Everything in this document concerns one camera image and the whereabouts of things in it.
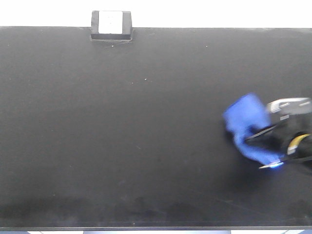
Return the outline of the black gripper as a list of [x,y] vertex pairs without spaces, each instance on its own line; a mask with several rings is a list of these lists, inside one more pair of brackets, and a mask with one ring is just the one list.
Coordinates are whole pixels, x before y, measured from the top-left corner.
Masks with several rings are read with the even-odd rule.
[[295,151],[304,139],[312,136],[312,114],[292,115],[280,120],[270,136],[274,150]]

